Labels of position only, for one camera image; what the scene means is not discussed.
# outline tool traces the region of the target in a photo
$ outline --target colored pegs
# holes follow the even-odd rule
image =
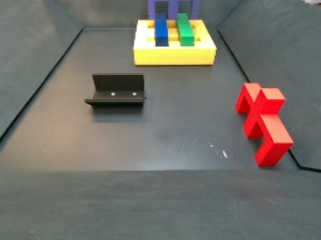
[[[177,30],[178,30],[181,46],[194,46],[196,37],[194,37],[193,28],[191,28],[191,23],[186,13],[178,14]]]
[[[169,26],[166,13],[155,14],[155,46],[169,46]]]

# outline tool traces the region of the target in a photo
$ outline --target blue block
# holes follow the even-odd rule
[[[166,13],[155,14],[155,46],[157,47],[170,46]]]

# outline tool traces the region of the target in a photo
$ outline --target gray wall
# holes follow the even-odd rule
[[[0,1],[0,137],[82,25],[51,0]]]
[[[218,30],[250,81],[280,87],[301,166],[321,169],[321,9],[301,0],[246,0]]]
[[[86,27],[135,27],[138,19],[147,19],[149,0],[56,0]],[[242,0],[202,0],[200,17],[206,24],[222,22]],[[182,3],[181,10],[189,10]]]

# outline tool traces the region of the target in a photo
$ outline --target black metal bracket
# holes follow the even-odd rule
[[[86,99],[91,106],[143,105],[143,74],[93,74],[95,93]]]

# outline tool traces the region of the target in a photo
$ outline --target white scratch mark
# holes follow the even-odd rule
[[[224,150],[224,155],[225,155],[226,158],[229,158],[225,150]]]

